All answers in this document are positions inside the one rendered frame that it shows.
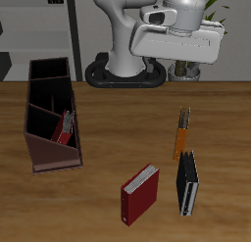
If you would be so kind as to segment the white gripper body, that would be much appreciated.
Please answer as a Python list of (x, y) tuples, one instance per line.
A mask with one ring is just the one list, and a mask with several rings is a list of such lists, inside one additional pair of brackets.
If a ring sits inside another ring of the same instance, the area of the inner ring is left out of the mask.
[(220, 23), (202, 21), (189, 37), (177, 36), (167, 26), (139, 21), (132, 32), (130, 52), (134, 56), (213, 64), (224, 32)]

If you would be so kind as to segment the orange book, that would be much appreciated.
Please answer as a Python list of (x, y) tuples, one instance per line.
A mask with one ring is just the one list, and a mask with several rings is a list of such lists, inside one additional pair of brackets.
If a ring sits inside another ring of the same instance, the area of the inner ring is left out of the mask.
[(184, 152), (186, 136), (189, 125), (189, 108), (180, 108), (177, 130), (176, 130), (176, 143), (174, 149), (174, 160), (178, 161), (180, 158), (180, 153)]

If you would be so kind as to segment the small red book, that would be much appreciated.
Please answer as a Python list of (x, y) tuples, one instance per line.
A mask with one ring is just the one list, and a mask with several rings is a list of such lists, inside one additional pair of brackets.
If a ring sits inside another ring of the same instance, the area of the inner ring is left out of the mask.
[(67, 145), (72, 134), (74, 126), (74, 113), (64, 110), (56, 129), (51, 137), (52, 141)]

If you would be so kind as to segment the black striped book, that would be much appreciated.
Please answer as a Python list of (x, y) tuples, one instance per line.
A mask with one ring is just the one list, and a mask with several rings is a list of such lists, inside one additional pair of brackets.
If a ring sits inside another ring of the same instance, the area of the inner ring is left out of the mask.
[(199, 186), (199, 178), (193, 152), (181, 153), (177, 176), (176, 191), (179, 213), (182, 216), (191, 216)]

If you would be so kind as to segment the dark brown desk caddy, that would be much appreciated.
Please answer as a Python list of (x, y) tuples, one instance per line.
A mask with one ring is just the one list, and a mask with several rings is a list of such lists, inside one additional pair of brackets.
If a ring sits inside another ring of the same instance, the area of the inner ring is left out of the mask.
[[(51, 140), (64, 110), (74, 113), (67, 145)], [(29, 63), (24, 135), (34, 174), (82, 166), (75, 93), (66, 57)]]

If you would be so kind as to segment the large red book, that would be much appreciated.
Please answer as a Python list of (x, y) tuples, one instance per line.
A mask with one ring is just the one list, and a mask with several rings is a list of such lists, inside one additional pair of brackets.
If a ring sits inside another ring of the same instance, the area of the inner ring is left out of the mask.
[(121, 218), (127, 226), (157, 200), (159, 171), (148, 164), (121, 187)]

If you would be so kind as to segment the green pot plant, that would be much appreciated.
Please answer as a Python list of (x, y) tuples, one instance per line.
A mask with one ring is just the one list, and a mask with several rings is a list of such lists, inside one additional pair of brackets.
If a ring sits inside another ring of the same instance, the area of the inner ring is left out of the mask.
[[(218, 0), (207, 0), (205, 9), (211, 7)], [(174, 64), (171, 64), (168, 69), (168, 80), (169, 81), (198, 81), (200, 78), (200, 64), (196, 63), (195, 69), (188, 73), (187, 72), (187, 63), (188, 61), (176, 61)]]

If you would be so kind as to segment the dark angular object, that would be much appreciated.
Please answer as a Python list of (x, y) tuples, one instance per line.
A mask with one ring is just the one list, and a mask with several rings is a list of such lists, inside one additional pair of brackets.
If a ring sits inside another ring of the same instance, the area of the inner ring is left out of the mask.
[(10, 54), (0, 52), (0, 81), (3, 81), (12, 66)]

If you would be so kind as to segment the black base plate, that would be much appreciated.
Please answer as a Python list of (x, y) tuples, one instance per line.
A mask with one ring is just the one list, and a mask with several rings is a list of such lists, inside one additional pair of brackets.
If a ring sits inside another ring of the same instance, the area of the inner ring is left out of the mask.
[(148, 73), (145, 68), (141, 73), (131, 77), (119, 77), (105, 69), (108, 63), (107, 52), (98, 53), (96, 59), (85, 70), (85, 79), (89, 85), (97, 88), (155, 88), (161, 86), (167, 78), (166, 69), (150, 58), (154, 71)]

